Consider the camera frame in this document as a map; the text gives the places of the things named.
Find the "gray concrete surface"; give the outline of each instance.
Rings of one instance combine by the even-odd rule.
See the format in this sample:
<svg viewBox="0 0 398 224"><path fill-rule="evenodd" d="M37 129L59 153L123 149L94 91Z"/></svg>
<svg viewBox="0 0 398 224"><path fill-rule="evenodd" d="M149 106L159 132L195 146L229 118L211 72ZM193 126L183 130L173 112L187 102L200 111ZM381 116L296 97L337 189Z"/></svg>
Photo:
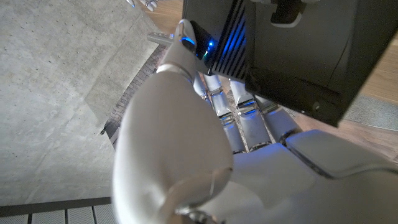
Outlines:
<svg viewBox="0 0 398 224"><path fill-rule="evenodd" d="M122 0L0 6L0 205L110 196L100 131L157 28Z"/></svg>

